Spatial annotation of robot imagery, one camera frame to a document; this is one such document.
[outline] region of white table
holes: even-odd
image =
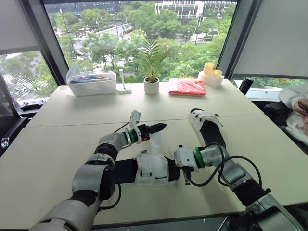
[[[68,86],[59,86],[28,127],[127,122],[134,109],[141,121],[188,119],[193,108],[225,116],[261,115],[263,112],[228,80],[215,89],[205,86],[206,97],[169,96],[167,82],[157,95],[146,95],[143,83],[131,84],[131,94],[75,97]]]
[[[307,201],[308,185],[303,179],[308,158],[265,115],[221,117],[220,121],[230,155],[251,159],[261,172],[264,189],[271,188],[282,205]],[[188,120],[164,122],[167,127],[162,132],[162,154],[173,157],[179,144],[187,148],[200,146]],[[121,125],[23,129],[0,159],[0,229],[30,228],[59,201],[70,198],[76,170],[93,153],[98,139]],[[146,142],[133,145],[122,150],[117,159],[134,157],[145,148]],[[257,179],[249,163],[238,162]],[[193,173],[192,178],[202,182],[213,170],[213,167],[201,169],[199,174]],[[116,198],[117,190],[109,204]],[[244,206],[231,190],[218,184],[216,179],[198,188],[185,186],[181,175],[173,185],[125,187],[119,204],[99,213],[94,224],[213,216],[243,210]]]

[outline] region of black cable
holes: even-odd
[[[100,208],[99,208],[99,212],[100,212],[101,210],[107,210],[107,209],[114,208],[114,207],[119,203],[119,201],[120,201],[120,199],[121,199],[121,195],[122,195],[122,189],[121,189],[121,184],[119,183],[119,181],[118,181],[117,185],[118,185],[118,187],[119,187],[119,196],[118,196],[116,202],[115,202],[113,205],[111,205],[111,206],[103,206],[103,207],[100,207]]]
[[[206,185],[212,180],[212,178],[215,176],[216,172],[219,170],[220,167],[221,167],[221,171],[220,171],[220,173],[219,173],[218,176],[221,176],[221,174],[222,174],[222,171],[223,171],[223,168],[224,168],[224,163],[225,163],[225,158],[224,158],[224,155],[223,155],[223,150],[222,150],[221,146],[220,146],[218,143],[215,143],[215,142],[209,143],[205,148],[207,148],[207,147],[209,147],[209,146],[212,146],[212,145],[216,145],[216,146],[219,148],[219,150],[220,150],[221,160],[222,160],[222,161],[221,161],[221,164],[214,170],[214,172],[211,174],[211,176],[210,176],[210,177],[206,180],[206,182],[204,182],[204,183],[201,183],[201,184],[195,183],[195,182],[192,181],[192,179],[191,179],[190,177],[187,177],[188,181],[189,181],[192,185],[194,185],[194,186],[197,186],[197,187],[206,186]]]
[[[225,167],[225,156],[224,156],[224,154],[223,154],[223,150],[222,150],[221,146],[220,146],[218,143],[215,143],[215,142],[209,143],[209,144],[206,146],[206,148],[209,147],[209,146],[212,146],[212,145],[216,145],[216,146],[219,148],[220,154],[221,154],[221,162],[222,162],[222,165],[221,165],[220,171],[219,171],[219,173],[218,173],[218,182],[219,182],[220,184],[224,185],[224,186],[227,186],[227,184],[225,184],[225,183],[223,183],[223,182],[221,181],[221,175],[222,175],[222,172],[223,172],[223,168]]]
[[[116,133],[117,131],[119,131],[121,128],[125,127],[127,124],[129,124],[129,122],[127,122],[125,125],[123,125],[123,126],[120,127],[119,129],[115,130],[115,133]]]
[[[244,159],[246,161],[248,161],[256,170],[257,172],[257,175],[258,175],[258,178],[259,178],[259,185],[262,186],[262,178],[261,178],[261,174],[259,172],[259,169],[256,167],[256,165],[254,164],[254,162],[252,162],[251,160],[249,160],[248,158],[246,157],[243,157],[243,156],[240,156],[240,155],[235,155],[235,156],[231,156],[231,157],[228,157],[226,159],[224,159],[224,161],[222,161],[217,167],[216,169],[214,170],[214,172],[212,173],[212,175],[207,179],[206,182],[202,183],[202,184],[198,184],[198,183],[195,183],[192,181],[191,178],[188,178],[188,181],[194,185],[194,186],[197,186],[197,187],[203,187],[205,185],[207,185],[211,180],[212,178],[214,177],[214,175],[216,174],[216,172],[219,170],[219,168],[224,165],[225,162],[227,162],[228,160],[231,160],[231,159],[235,159],[235,158],[239,158],[239,159]]]

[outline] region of red package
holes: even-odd
[[[169,91],[170,95],[205,96],[205,88],[201,80],[177,79],[178,90]]]

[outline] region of potted plant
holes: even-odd
[[[159,92],[159,78],[157,74],[163,60],[167,57],[167,52],[160,50],[157,41],[154,39],[145,40],[143,46],[141,66],[145,76],[143,80],[144,92],[146,94],[157,94]]]

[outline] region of white pot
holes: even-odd
[[[144,92],[149,95],[157,94],[159,92],[159,79],[155,78],[157,80],[155,83],[150,83],[146,81],[148,79],[149,77],[143,80]]]

